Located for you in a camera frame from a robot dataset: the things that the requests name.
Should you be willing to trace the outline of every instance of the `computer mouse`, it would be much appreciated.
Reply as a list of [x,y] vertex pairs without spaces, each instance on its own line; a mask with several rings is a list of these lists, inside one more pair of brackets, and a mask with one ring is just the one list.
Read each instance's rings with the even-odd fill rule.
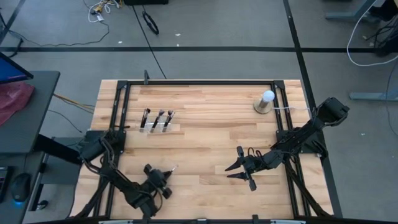
[[30,174],[21,173],[11,182],[11,194],[16,202],[24,202],[30,192]]

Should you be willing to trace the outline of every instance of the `standing desk leg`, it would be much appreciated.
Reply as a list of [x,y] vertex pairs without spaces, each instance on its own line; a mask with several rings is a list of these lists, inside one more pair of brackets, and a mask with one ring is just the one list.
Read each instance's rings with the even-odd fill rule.
[[[365,0],[362,6],[360,6],[354,12],[328,12],[326,13],[326,19],[344,19],[349,21],[358,21],[358,19],[366,12],[366,10],[371,7],[371,5],[375,2],[375,0]],[[380,19],[372,17],[372,16],[364,16],[363,19],[368,22],[379,22]]]
[[398,101],[398,89],[391,90],[386,99],[386,93],[350,93],[352,100]]

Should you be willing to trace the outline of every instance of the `cable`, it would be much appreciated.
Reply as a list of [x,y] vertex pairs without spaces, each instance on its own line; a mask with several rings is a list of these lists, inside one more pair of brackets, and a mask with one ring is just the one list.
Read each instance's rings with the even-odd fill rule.
[[72,103],[72,104],[74,104],[74,105],[78,105],[78,106],[80,106],[80,107],[82,107],[82,108],[86,108],[86,109],[88,109],[88,110],[92,110],[91,107],[94,106],[94,105],[84,105],[84,104],[81,104],[81,103],[79,103],[79,102],[77,102],[77,101],[75,101],[75,100],[71,100],[71,99],[67,98],[66,96],[62,96],[62,95],[59,95],[59,94],[56,94],[56,93],[54,93],[53,96],[57,97],[57,98],[60,99],[60,100],[65,100],[65,101],[67,101],[67,102],[69,102],[69,103]]
[[268,167],[268,163],[264,161],[264,158],[262,157],[262,154],[260,150],[256,150],[256,153],[254,153],[254,149],[252,147],[248,148],[248,156],[252,156],[253,159],[260,161],[260,163],[266,168]]
[[24,40],[26,40],[26,41],[28,41],[28,42],[30,42],[30,43],[32,43],[32,44],[38,45],[39,47],[45,47],[45,46],[58,47],[58,46],[61,46],[61,45],[71,47],[71,46],[74,46],[74,45],[87,45],[87,44],[94,44],[94,43],[99,43],[99,42],[101,42],[101,41],[109,34],[109,25],[107,25],[107,24],[104,23],[103,21],[101,21],[101,22],[99,22],[99,23],[101,23],[102,25],[106,26],[108,30],[106,31],[106,33],[105,33],[99,40],[90,41],[90,42],[86,42],[86,43],[73,43],[73,44],[38,44],[38,43],[34,42],[33,40],[27,39],[27,38],[24,37],[22,34],[19,34],[19,33],[15,32],[15,31],[9,30],[9,32],[10,32],[10,33],[13,33],[13,34],[15,34],[15,35],[18,35],[20,38],[22,38],[22,39],[24,39]]
[[78,141],[78,142],[75,142],[75,143],[72,143],[72,144],[69,144],[69,145],[66,145],[66,146],[74,146],[74,145],[79,145],[82,141],[84,140],[84,138],[82,138],[80,141]]
[[[94,8],[94,6],[101,5],[101,4],[104,4],[104,5],[103,5],[103,8],[105,9],[105,12],[108,13],[108,14],[111,13],[111,8],[110,8],[109,6],[114,6],[114,5],[115,5],[115,4],[111,3],[110,1],[105,2],[105,0],[101,0],[99,3],[94,4],[94,5],[92,5],[91,7],[88,7],[88,6],[87,6],[87,7],[88,7],[88,22],[91,22],[91,23],[94,23],[94,22],[101,22],[100,19],[97,19],[97,20],[95,20],[95,21],[92,21],[92,20],[90,19],[91,10]],[[99,16],[102,17],[102,15],[101,15],[100,12],[96,12],[96,13],[94,14],[94,16],[95,16],[96,14],[99,14]]]
[[[159,192],[159,189],[158,189],[157,187],[155,187],[155,190],[157,191],[156,194],[159,193],[159,196],[160,196],[160,206],[159,206],[159,208],[156,210],[156,212],[158,212],[158,211],[162,208],[162,206],[163,206],[163,197],[162,197],[162,194]],[[141,191],[141,190],[135,190],[135,192],[148,195],[148,196],[150,197],[150,199],[151,199],[151,200],[154,202],[154,204],[155,204],[155,197],[154,197],[153,195],[151,195],[150,193],[145,192],[145,191]]]
[[351,43],[351,41],[352,41],[352,39],[353,39],[355,30],[356,30],[356,28],[357,28],[359,22],[361,22],[362,18],[363,18],[363,17],[365,16],[365,14],[370,10],[370,8],[373,7],[373,5],[376,3],[376,1],[377,1],[377,0],[375,0],[375,1],[373,2],[373,4],[369,7],[369,9],[366,10],[365,13],[364,13],[364,14],[359,18],[359,20],[356,22],[356,24],[355,24],[355,26],[354,26],[354,29],[353,29],[353,32],[351,33],[351,37],[349,37],[349,41],[348,41],[347,48],[346,48],[346,49],[347,49],[347,55],[348,55],[349,60],[350,60],[351,62],[353,62],[355,65],[360,66],[360,67],[368,67],[368,66],[373,66],[373,65],[384,65],[384,64],[390,63],[390,62],[392,62],[392,61],[394,61],[395,59],[398,58],[398,55],[397,55],[397,56],[394,57],[393,59],[390,59],[390,60],[388,60],[388,61],[386,61],[386,62],[378,62],[378,63],[372,63],[372,64],[359,64],[359,63],[354,62],[354,60],[351,58],[351,55],[349,54],[349,45],[350,45],[350,43]]
[[158,212],[158,211],[160,211],[160,209],[161,209],[162,206],[163,206],[163,197],[162,197],[162,194],[160,193],[159,189],[156,187],[156,185],[155,185],[154,183],[152,183],[152,181],[150,181],[149,179],[148,179],[148,182],[149,182],[149,183],[155,188],[155,190],[156,190],[156,193],[155,193],[155,195],[153,196],[154,204],[155,204],[155,196],[159,193],[159,196],[160,196],[160,206],[159,206],[159,208],[158,208],[157,211],[156,211],[156,212]]
[[92,112],[92,111],[90,111],[90,110],[87,110],[87,109],[84,109],[84,108],[81,108],[81,107],[79,107],[79,106],[78,106],[78,105],[76,105],[76,104],[69,103],[68,101],[66,101],[66,100],[64,100],[64,99],[60,99],[60,100],[62,100],[64,103],[66,103],[66,104],[68,104],[68,105],[75,106],[75,107],[77,107],[77,108],[81,109],[82,111],[86,111],[87,113],[93,114],[93,112]]
[[57,111],[54,111],[54,110],[48,110],[49,112],[53,112],[53,113],[56,113],[56,114],[58,114],[58,115],[60,115],[60,116],[62,116],[63,118],[65,118],[78,132],[80,132],[80,133],[83,133],[82,131],[80,131],[65,115],[63,115],[63,114],[61,114],[61,113],[59,113],[59,112],[57,112]]
[[396,26],[396,23],[397,23],[396,18],[397,18],[397,16],[394,16],[394,18],[392,18],[390,22],[388,22],[384,27],[378,29],[375,34],[373,34],[372,36],[366,38],[365,41],[368,41],[368,40],[372,39],[373,37],[376,37],[375,39],[377,39],[378,35],[381,35],[381,34],[383,34],[385,32],[390,31],[392,28],[394,28]]
[[90,172],[92,172],[92,173],[94,173],[94,174],[97,174],[97,175],[99,175],[99,176],[103,176],[103,175],[100,174],[97,170],[94,170],[94,168],[92,168],[92,164],[89,164],[85,159],[83,159],[83,163],[85,164],[85,166],[87,167],[87,169],[88,169]]
[[394,128],[391,125],[390,110],[388,108],[388,91],[389,91],[389,87],[390,87],[391,77],[392,77],[392,74],[394,73],[394,70],[396,69],[397,64],[398,64],[398,61],[394,64],[394,66],[393,66],[393,68],[391,70],[391,73],[390,73],[390,75],[388,77],[387,87],[386,87],[386,101],[385,102],[386,102],[388,125],[390,126],[391,131],[398,137],[397,132],[394,130]]
[[[7,24],[6,24],[6,22],[4,21],[3,16],[1,15],[1,12],[0,12],[0,20],[1,20],[1,23],[4,25],[4,29],[2,30],[2,32],[4,32],[6,29],[9,30],[9,28],[8,28],[8,26],[7,26]],[[13,58],[15,55],[18,54],[18,51],[19,51],[19,49],[21,49],[21,45],[22,45],[22,43],[24,42],[24,40],[22,40],[22,38],[20,38],[20,37],[16,37],[15,34],[12,34],[12,33],[10,33],[10,34],[11,34],[13,37],[15,37],[15,38],[19,38],[19,42],[18,42],[18,44],[17,44],[17,47],[16,47],[15,51],[14,51],[10,56],[8,56],[9,58]]]
[[149,50],[150,50],[150,52],[152,52],[152,55],[154,56],[154,59],[155,59],[155,61],[156,61],[156,64],[157,64],[157,66],[159,67],[160,71],[162,72],[163,77],[164,77],[165,79],[167,79],[166,75],[164,74],[164,72],[163,72],[163,70],[162,70],[162,67],[160,66],[159,62],[157,61],[157,58],[156,58],[155,53],[154,53],[154,50],[153,50],[152,47],[150,46],[150,43],[149,43],[149,40],[148,40],[148,38],[147,38],[147,35],[145,34],[144,28],[142,28],[141,21],[139,20],[138,14],[137,14],[137,12],[136,12],[136,8],[135,8],[134,6],[131,6],[131,7],[132,7],[132,10],[134,10],[134,13],[135,13],[135,15],[136,15],[136,17],[137,17],[139,27],[141,28],[142,34],[144,34],[144,37],[145,37],[145,40],[147,41]]
[[[397,37],[397,34],[396,34],[397,26],[398,26],[398,20],[394,21],[394,24],[392,26],[387,26],[387,27],[380,28],[376,32],[376,35],[374,37],[373,48],[374,49],[375,48],[382,48],[382,47],[384,47],[383,44],[385,44],[386,42],[396,38]],[[388,36],[386,38],[384,38],[383,41],[378,41],[377,40],[378,35],[381,35],[383,33],[389,32],[391,29],[392,29],[392,31],[388,34]]]

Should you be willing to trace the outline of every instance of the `white ball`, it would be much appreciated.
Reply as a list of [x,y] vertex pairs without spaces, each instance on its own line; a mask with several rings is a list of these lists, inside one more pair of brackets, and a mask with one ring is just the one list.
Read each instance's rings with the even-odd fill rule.
[[275,93],[271,90],[267,90],[264,92],[264,94],[262,95],[262,100],[264,102],[271,102],[272,100],[274,100],[275,98]]

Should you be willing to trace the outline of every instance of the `computer monitor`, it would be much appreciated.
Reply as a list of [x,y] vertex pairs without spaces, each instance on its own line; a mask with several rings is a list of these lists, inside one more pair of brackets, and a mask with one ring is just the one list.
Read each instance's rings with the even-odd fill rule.
[[0,53],[0,84],[16,82],[33,78],[27,70],[23,69],[9,57]]

